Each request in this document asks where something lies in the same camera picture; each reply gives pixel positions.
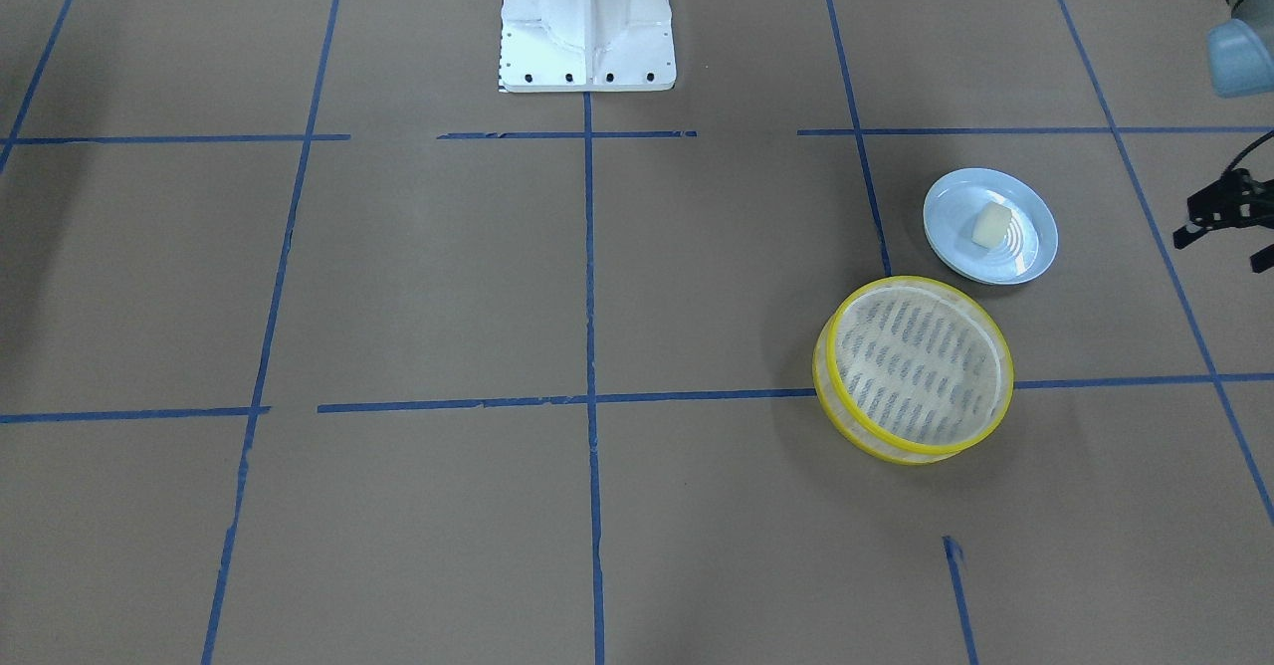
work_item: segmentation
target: white mesh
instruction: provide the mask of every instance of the white mesh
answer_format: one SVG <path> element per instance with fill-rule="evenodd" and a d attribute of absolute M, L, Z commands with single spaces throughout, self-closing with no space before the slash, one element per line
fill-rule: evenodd
<path fill-rule="evenodd" d="M 954 289 L 926 280 L 883 280 L 856 297 L 836 324 L 836 371 L 846 391 L 887 432 L 911 443 L 950 446 L 991 428 L 1009 397 L 1008 354 L 995 326 Z M 870 448 L 905 461 L 948 455 L 916 455 L 893 447 L 857 424 L 841 405 L 826 371 L 819 341 L 819 390 L 842 428 Z"/>

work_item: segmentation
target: yellow rimmed strainer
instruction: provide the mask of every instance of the yellow rimmed strainer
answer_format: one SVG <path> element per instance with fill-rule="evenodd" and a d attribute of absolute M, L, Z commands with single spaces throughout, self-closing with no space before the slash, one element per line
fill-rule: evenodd
<path fill-rule="evenodd" d="M 894 464 L 931 464 L 1000 424 L 1013 397 L 1013 359 L 972 298 L 901 275 L 841 303 L 814 348 L 814 387 L 859 448 Z"/>

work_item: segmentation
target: gray surface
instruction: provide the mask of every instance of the gray surface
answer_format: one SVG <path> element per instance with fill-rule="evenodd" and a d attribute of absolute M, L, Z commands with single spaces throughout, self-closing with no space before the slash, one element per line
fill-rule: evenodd
<path fill-rule="evenodd" d="M 0 134 L 62 1 L 0 0 Z M 19 135 L 301 134 L 330 1 L 74 0 Z M 1106 126 L 1055 0 L 834 1 L 868 129 Z M 1119 125 L 1271 121 L 1210 94 L 1220 0 L 1066 1 Z M 796 135 L 851 126 L 826 3 L 673 4 L 678 88 L 596 97 L 592 127 L 697 138 L 436 140 L 585 103 L 496 93 L 497 0 L 341 0 L 316 130 L 350 140 L 14 148 L 0 661 L 963 662 L 944 535 L 982 662 L 1274 660 L 1243 452 L 1274 470 L 1274 283 L 1246 271 L 1274 231 L 1170 252 L 1217 369 L 1264 375 L 1223 401 L 1110 134 L 866 135 L 894 270 L 968 289 L 1052 386 L 950 461 L 875 461 L 767 391 L 809 387 L 883 274 L 856 139 Z M 1170 240 L 1254 134 L 1122 138 Z M 1054 208 L 1041 280 L 929 250 L 925 190 L 972 166 Z M 1106 381 L 1152 376 L 1195 383 Z"/>

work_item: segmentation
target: white plastic stand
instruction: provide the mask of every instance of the white plastic stand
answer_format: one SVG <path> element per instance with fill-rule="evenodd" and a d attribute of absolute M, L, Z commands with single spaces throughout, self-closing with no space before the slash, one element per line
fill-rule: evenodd
<path fill-rule="evenodd" d="M 668 0 L 505 0 L 499 85 L 508 93 L 669 89 Z"/>

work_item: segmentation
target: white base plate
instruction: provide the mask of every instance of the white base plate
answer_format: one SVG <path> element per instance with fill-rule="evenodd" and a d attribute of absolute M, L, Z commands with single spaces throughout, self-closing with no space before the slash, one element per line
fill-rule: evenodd
<path fill-rule="evenodd" d="M 1012 213 L 1009 234 L 995 248 L 973 242 L 973 225 L 987 203 Z M 982 284 L 1033 280 L 1057 256 L 1057 222 L 1043 199 L 1014 176 L 984 167 L 950 172 L 929 189 L 925 237 L 947 266 Z"/>
<path fill-rule="evenodd" d="M 541 27 L 502 25 L 499 88 L 505 93 L 632 93 L 673 88 L 676 57 L 671 25 L 631 27 L 601 54 L 598 74 L 591 80 L 586 75 L 583 54 L 554 43 Z"/>

